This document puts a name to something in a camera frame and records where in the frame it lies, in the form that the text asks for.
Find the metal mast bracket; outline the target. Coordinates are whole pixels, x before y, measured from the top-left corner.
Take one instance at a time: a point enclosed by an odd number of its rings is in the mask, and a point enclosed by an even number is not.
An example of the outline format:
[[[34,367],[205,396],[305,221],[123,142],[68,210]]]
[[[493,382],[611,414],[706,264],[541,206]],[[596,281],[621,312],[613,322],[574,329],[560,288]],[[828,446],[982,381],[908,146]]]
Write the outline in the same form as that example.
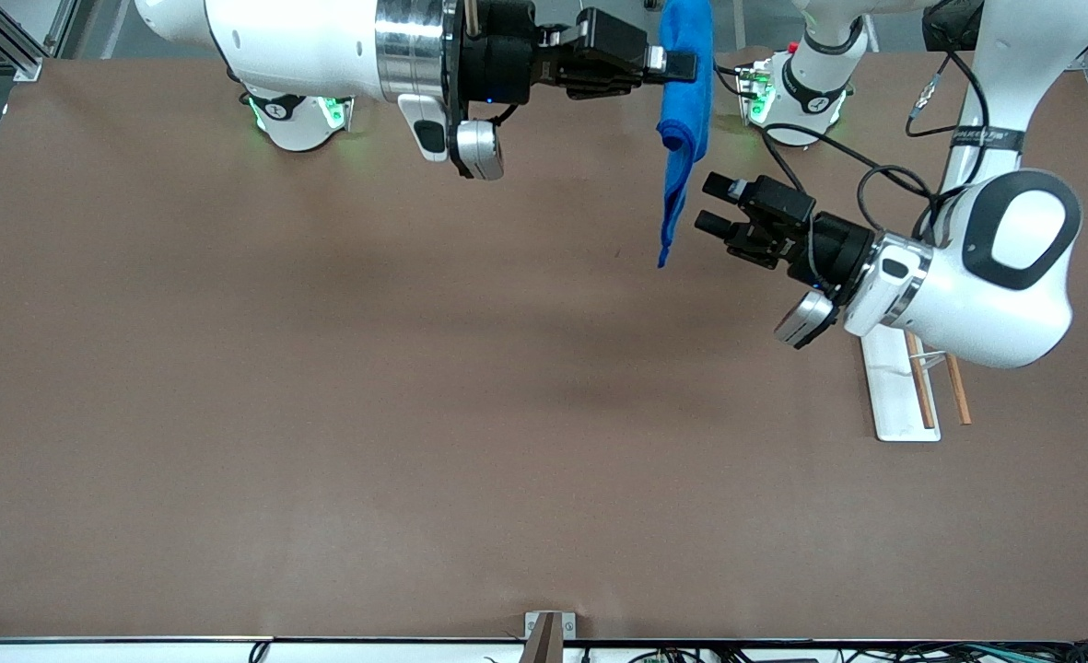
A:
[[[523,638],[530,638],[539,622],[546,622],[547,614],[551,614],[552,624],[562,634],[564,641],[573,641],[573,639],[579,638],[577,613],[574,611],[552,610],[526,612],[526,617],[523,617],[526,634]]]

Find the metal mast post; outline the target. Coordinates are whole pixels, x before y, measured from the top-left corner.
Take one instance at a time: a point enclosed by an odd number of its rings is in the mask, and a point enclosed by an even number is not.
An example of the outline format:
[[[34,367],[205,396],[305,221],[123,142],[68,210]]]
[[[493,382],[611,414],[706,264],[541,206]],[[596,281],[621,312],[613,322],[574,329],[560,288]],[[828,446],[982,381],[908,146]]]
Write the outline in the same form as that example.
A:
[[[562,634],[547,614],[546,622],[539,622],[532,636],[526,639],[518,663],[564,663],[564,649]]]

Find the seated person's dark clothes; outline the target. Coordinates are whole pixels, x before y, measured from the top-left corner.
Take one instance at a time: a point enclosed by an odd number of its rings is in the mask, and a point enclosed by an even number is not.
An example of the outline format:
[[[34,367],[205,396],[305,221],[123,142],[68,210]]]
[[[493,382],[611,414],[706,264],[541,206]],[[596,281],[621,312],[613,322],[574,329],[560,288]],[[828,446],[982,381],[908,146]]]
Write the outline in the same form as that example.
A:
[[[922,35],[930,52],[972,52],[980,33],[985,0],[939,0],[922,13]]]

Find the white towel rack base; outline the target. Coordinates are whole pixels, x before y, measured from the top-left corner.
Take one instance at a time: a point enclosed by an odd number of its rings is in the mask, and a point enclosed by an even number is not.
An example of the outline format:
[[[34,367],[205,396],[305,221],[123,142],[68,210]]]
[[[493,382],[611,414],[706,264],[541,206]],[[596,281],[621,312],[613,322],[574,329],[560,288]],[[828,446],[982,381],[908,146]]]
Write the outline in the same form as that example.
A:
[[[865,381],[871,396],[871,419],[875,435],[889,444],[931,444],[942,440],[940,423],[934,431],[922,425],[913,377],[908,368],[908,351],[905,332],[902,329],[879,326],[871,334],[860,340],[862,345]],[[924,351],[924,365],[932,359],[931,353]],[[932,389],[928,375],[930,391]],[[935,401],[932,408],[936,415]]]

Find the blue microfiber towel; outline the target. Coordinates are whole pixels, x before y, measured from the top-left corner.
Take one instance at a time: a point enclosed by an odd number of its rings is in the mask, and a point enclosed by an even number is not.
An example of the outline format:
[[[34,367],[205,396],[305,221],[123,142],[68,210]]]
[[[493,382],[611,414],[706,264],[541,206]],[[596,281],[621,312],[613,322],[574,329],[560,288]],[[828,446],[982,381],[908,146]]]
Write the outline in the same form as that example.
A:
[[[664,85],[662,116],[656,126],[662,145],[669,151],[664,175],[662,248],[657,267],[664,268],[673,247],[677,222],[687,201],[688,181],[708,151],[715,75],[715,16],[709,0],[666,0],[659,22],[659,42],[675,52],[695,56],[694,79]]]

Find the aluminium frame profile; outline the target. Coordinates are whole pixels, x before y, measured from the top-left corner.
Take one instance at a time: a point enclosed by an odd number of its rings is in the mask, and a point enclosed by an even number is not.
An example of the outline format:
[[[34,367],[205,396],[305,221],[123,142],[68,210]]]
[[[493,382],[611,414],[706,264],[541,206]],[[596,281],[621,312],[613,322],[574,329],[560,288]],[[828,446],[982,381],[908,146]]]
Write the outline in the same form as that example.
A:
[[[0,0],[0,76],[39,78],[46,60],[75,58],[106,0]]]

